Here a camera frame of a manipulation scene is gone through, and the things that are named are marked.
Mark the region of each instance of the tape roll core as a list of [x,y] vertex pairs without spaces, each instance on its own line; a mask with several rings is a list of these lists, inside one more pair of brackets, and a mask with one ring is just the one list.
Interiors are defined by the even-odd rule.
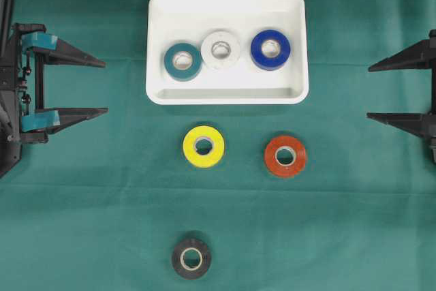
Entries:
[[[280,150],[291,152],[293,160],[289,164],[282,164],[277,154]],[[264,161],[266,167],[278,177],[294,177],[306,166],[307,154],[305,146],[291,136],[278,136],[273,138],[265,148]]]
[[166,71],[177,81],[189,81],[200,72],[202,59],[200,52],[191,44],[175,44],[163,58]]
[[291,44],[284,34],[276,30],[265,30],[251,41],[251,58],[263,70],[277,70],[289,59]]

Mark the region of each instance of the green tablecloth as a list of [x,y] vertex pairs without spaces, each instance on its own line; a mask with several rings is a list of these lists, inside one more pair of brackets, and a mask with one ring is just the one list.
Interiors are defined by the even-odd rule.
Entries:
[[[308,98],[296,106],[158,106],[144,90],[148,0],[16,0],[14,21],[107,62],[49,67],[46,105],[110,108],[25,147],[0,181],[1,290],[431,290],[436,166],[423,142],[365,118],[426,112],[426,71],[367,67],[426,38],[435,0],[305,0]],[[223,161],[183,157],[199,122]],[[278,179],[263,150],[278,132],[307,147]],[[196,231],[212,251],[196,281],[172,248]]]

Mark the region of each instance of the white tray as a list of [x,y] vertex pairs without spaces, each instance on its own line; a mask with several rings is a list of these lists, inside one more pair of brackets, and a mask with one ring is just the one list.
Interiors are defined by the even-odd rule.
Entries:
[[[276,71],[251,60],[251,41],[265,29],[282,32],[291,43],[290,58]],[[239,39],[238,63],[219,71],[202,64],[193,80],[173,80],[164,66],[167,49],[178,42],[200,49],[216,30]],[[304,0],[150,0],[146,94],[156,104],[297,104],[308,92]]]

